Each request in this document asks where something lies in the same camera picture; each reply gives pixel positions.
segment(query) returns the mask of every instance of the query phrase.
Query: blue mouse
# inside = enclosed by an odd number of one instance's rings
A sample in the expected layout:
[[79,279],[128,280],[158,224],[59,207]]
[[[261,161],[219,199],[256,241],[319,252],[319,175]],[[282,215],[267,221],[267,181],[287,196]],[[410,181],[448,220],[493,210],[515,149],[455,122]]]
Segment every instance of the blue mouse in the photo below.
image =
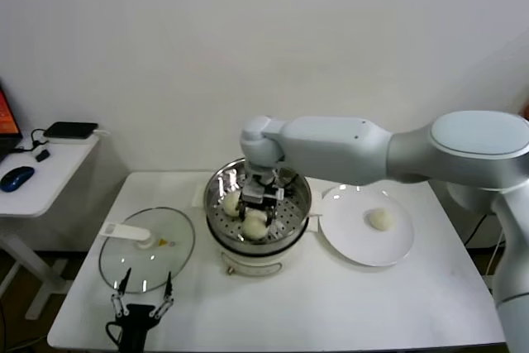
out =
[[0,179],[0,189],[4,192],[13,192],[20,188],[34,173],[33,167],[27,165],[16,167]]

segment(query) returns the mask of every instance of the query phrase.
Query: cable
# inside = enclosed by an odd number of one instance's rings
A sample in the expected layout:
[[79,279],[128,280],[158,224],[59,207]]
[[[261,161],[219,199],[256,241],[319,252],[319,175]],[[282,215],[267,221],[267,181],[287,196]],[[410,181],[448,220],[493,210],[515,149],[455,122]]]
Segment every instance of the cable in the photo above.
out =
[[502,242],[503,237],[503,231],[499,234],[498,243],[496,243],[496,248],[494,249],[493,256],[490,257],[490,261],[487,265],[487,270],[485,270],[485,276],[488,275],[488,271],[490,270],[490,267],[493,265],[494,257],[496,256],[496,253],[498,252],[499,243]]
[[3,312],[3,305],[2,302],[0,302],[0,314],[2,315],[2,336],[3,336],[3,353],[7,353],[7,323],[6,323],[6,315]]
[[[506,244],[506,241],[505,241],[505,239],[503,239],[499,243],[499,248],[505,248],[505,244]],[[496,245],[494,244],[493,246],[490,246],[490,247],[467,248],[467,251],[469,253],[471,253],[471,256],[472,256],[472,254],[474,254],[474,255],[482,255],[486,250],[494,250],[495,247],[496,247]]]
[[44,132],[45,129],[44,129],[44,128],[36,128],[36,129],[34,129],[34,130],[31,132],[31,141],[33,142],[33,149],[35,149],[35,146],[36,146],[35,143],[36,143],[36,142],[39,142],[41,145],[42,145],[42,144],[45,144],[45,142],[40,142],[40,141],[38,141],[38,140],[35,138],[35,133],[38,132],[38,131],[42,131],[42,132]]
[[114,335],[110,332],[110,329],[108,328],[108,326],[117,326],[117,327],[119,327],[119,325],[116,322],[108,322],[107,325],[105,326],[105,331],[107,332],[108,337],[111,339],[112,342],[114,342],[114,345],[116,345],[117,348],[119,349],[119,342],[114,337]]
[[263,188],[268,188],[269,186],[272,186],[272,185],[274,184],[274,182],[275,182],[275,177],[274,177],[274,178],[272,179],[272,182],[270,182],[270,183],[268,183],[268,184],[263,184],[263,183],[261,182],[261,177],[262,177],[262,175],[256,175],[256,176],[254,177],[254,181],[255,181],[256,183],[258,183],[260,186],[262,186]]
[[299,174],[294,175],[284,186],[283,189],[287,189],[290,185],[292,185],[294,182],[296,182],[296,179],[298,179]]
[[110,131],[96,128],[92,133],[96,136],[110,136]]
[[37,338],[25,339],[24,341],[20,341],[16,343],[14,346],[7,349],[6,353],[9,353],[10,351],[19,351],[21,349],[26,349],[27,347],[30,347],[30,346],[35,345],[36,343],[39,343],[45,338],[46,338],[46,335],[38,336]]
[[479,227],[481,227],[481,224],[483,223],[483,221],[485,220],[485,218],[488,217],[488,214],[485,214],[481,217],[481,219],[479,220],[478,224],[476,225],[476,227],[474,228],[474,230],[472,231],[472,233],[470,233],[470,237],[468,239],[466,239],[465,241],[465,247],[467,244],[470,243],[470,241],[472,240],[472,237],[475,236],[476,232],[478,231]]

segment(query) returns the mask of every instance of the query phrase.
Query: white robotic arm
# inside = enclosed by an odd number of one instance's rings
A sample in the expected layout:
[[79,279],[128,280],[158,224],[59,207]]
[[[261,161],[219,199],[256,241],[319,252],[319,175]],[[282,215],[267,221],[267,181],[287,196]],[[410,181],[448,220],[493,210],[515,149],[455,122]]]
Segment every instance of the white robotic arm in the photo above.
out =
[[244,126],[241,148],[249,177],[241,196],[248,203],[262,200],[273,169],[288,166],[353,185],[439,179],[465,207],[496,212],[507,246],[494,298],[510,351],[529,351],[529,123],[523,118],[454,112],[392,134],[356,117],[256,117]]

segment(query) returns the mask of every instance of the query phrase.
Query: white desk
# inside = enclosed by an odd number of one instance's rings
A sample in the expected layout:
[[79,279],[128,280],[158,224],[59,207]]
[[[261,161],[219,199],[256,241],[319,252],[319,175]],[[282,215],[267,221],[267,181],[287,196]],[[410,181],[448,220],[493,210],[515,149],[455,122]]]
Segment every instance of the white desk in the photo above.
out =
[[[203,211],[191,202],[211,173],[134,173],[108,213],[122,222],[143,208],[168,206],[193,221],[195,249],[174,279],[174,306],[150,330],[146,351],[373,351],[504,341],[493,300],[428,184],[382,182],[412,214],[410,255],[385,269],[342,259],[320,233],[307,232],[299,257],[280,274],[226,275]],[[333,184],[311,180],[323,191]],[[48,335],[60,349],[115,350],[104,325],[112,290],[98,270],[98,236]],[[162,290],[126,295],[157,305]]]
[[[6,157],[0,163],[0,178],[11,169],[22,165],[35,168],[35,174],[14,192],[0,191],[0,217],[38,217],[46,212],[97,142],[98,138],[91,136],[83,144],[48,144],[50,157],[40,163],[28,153],[17,153]],[[31,140],[26,139],[22,144],[29,147]],[[0,247],[17,260],[0,285],[0,295],[15,276],[20,265],[27,268],[43,283],[27,311],[27,319],[39,317],[51,294],[68,292],[71,281],[60,277],[66,266],[66,260],[57,260],[50,268],[12,231],[0,231]]]

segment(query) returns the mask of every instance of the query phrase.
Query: floor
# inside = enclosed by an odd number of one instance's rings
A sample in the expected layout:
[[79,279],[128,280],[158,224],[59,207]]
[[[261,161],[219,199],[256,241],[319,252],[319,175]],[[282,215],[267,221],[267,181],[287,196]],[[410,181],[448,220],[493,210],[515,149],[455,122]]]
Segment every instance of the floor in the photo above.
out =
[[[44,254],[41,256],[47,263],[52,264],[57,256]],[[484,273],[490,254],[473,255],[476,267],[481,273]],[[5,277],[13,265],[13,259],[7,254],[0,252],[0,280]],[[73,279],[81,264],[82,258],[69,260],[63,276],[66,279]],[[7,327],[7,348],[16,347],[18,342],[32,338],[45,336],[50,330],[55,315],[60,309],[64,297],[55,295],[46,305],[41,317],[36,321],[29,321],[24,318],[26,310],[29,307],[32,298],[40,287],[39,280],[24,269],[18,271],[17,276],[10,284],[5,294],[0,299],[6,316]],[[52,353],[60,352],[48,346],[46,339],[38,341],[31,349],[22,349],[19,352],[30,353]],[[508,353],[505,346],[486,346],[452,350],[450,353]]]

